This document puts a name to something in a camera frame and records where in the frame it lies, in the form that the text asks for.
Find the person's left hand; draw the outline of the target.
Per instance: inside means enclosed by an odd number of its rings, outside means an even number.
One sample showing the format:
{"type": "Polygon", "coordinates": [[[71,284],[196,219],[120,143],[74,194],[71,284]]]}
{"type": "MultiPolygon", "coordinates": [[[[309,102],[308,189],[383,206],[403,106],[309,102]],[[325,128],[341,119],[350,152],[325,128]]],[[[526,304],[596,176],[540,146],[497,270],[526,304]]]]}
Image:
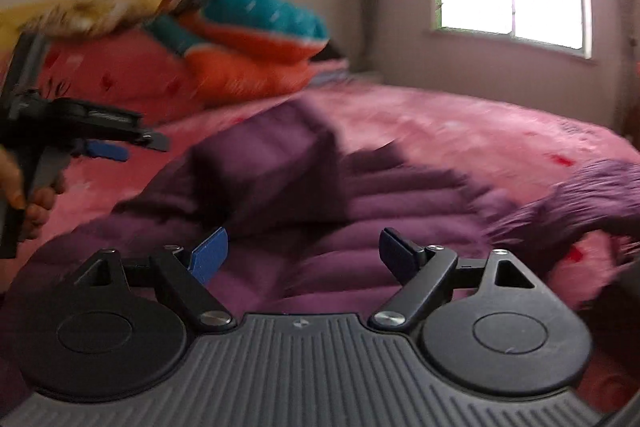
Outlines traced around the person's left hand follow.
{"type": "Polygon", "coordinates": [[[26,197],[23,191],[23,173],[14,156],[1,149],[1,194],[11,207],[24,211],[20,239],[22,242],[36,239],[50,218],[58,195],[66,190],[66,180],[60,173],[47,186],[40,187],[26,197]]]}

